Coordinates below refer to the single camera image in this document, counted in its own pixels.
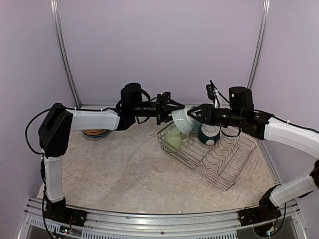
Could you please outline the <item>yellow polka dot plate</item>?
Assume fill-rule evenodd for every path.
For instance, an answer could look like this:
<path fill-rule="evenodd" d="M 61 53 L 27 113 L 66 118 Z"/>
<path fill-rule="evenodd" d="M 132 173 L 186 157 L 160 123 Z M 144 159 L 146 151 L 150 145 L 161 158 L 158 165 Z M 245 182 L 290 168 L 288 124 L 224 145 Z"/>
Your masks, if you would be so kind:
<path fill-rule="evenodd" d="M 103 135 L 107 131 L 108 131 L 107 129 L 87 129 L 87 130 L 82 130 L 82 132 L 85 135 L 89 135 L 89 136 Z"/>

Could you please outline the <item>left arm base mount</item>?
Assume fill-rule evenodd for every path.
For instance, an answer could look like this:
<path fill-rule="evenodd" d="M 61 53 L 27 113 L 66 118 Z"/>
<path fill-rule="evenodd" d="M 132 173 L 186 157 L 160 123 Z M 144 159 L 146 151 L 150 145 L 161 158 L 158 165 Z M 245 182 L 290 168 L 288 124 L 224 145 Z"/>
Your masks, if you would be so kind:
<path fill-rule="evenodd" d="M 44 217 L 71 226 L 84 227 L 87 212 L 84 210 L 65 208 L 61 212 L 44 211 Z"/>

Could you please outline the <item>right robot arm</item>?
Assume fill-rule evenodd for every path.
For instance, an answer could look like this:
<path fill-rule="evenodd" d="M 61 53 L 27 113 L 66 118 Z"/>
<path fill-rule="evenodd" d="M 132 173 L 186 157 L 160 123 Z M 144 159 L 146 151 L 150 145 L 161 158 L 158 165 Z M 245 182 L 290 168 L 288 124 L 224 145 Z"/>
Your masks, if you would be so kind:
<path fill-rule="evenodd" d="M 188 116 L 201 124 L 232 126 L 256 139 L 278 142 L 319 158 L 319 132 L 285 121 L 274 114 L 254 109 L 252 91 L 245 87 L 229 89 L 229 107 L 201 104 L 188 110 Z M 319 188 L 319 163 L 283 185 L 268 190 L 259 201 L 255 217 L 265 221 L 280 205 Z"/>

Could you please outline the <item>pale striped bowl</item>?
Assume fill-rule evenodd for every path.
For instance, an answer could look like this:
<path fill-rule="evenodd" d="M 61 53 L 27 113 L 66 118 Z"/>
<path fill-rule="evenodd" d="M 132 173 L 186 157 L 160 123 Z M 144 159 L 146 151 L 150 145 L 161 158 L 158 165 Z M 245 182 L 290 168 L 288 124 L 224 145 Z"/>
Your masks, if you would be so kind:
<path fill-rule="evenodd" d="M 172 119 L 175 126 L 183 133 L 190 134 L 191 130 L 194 127 L 194 119 L 191 118 L 188 114 L 188 108 L 172 111 Z"/>

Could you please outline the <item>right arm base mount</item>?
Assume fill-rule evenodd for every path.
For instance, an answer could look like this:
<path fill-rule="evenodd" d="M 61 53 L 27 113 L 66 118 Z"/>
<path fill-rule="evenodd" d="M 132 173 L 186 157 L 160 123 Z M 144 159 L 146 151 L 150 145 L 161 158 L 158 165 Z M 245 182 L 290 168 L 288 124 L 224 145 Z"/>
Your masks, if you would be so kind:
<path fill-rule="evenodd" d="M 278 208 L 268 211 L 268 209 L 259 206 L 252 208 L 246 207 L 238 212 L 240 225 L 242 227 L 277 219 L 281 215 L 281 211 Z"/>

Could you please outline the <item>blue polka dot plate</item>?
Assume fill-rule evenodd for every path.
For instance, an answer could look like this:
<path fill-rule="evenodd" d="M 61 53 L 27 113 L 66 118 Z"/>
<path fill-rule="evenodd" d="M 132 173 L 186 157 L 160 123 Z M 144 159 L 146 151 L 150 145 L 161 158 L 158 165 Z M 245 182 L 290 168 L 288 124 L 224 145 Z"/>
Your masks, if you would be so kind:
<path fill-rule="evenodd" d="M 91 130 L 82 130 L 82 133 L 84 136 L 88 138 L 101 138 L 109 133 L 111 133 L 111 130 L 108 129 L 91 129 Z"/>

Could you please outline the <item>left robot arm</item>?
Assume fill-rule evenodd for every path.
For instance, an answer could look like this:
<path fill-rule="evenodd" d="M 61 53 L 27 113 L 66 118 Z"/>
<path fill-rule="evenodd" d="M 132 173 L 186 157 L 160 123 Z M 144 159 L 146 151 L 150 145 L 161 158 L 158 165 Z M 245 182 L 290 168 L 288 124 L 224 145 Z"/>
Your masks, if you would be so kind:
<path fill-rule="evenodd" d="M 77 109 L 55 103 L 42 111 L 46 115 L 39 127 L 41 177 L 45 185 L 44 199 L 47 211 L 63 222 L 70 216 L 62 189 L 62 160 L 67 151 L 71 132 L 105 129 L 124 131 L 139 118 L 156 118 L 156 123 L 172 120 L 172 112 L 185 106 L 171 99 L 170 92 L 157 94 L 151 99 L 139 83 L 129 83 L 120 92 L 114 108 Z"/>

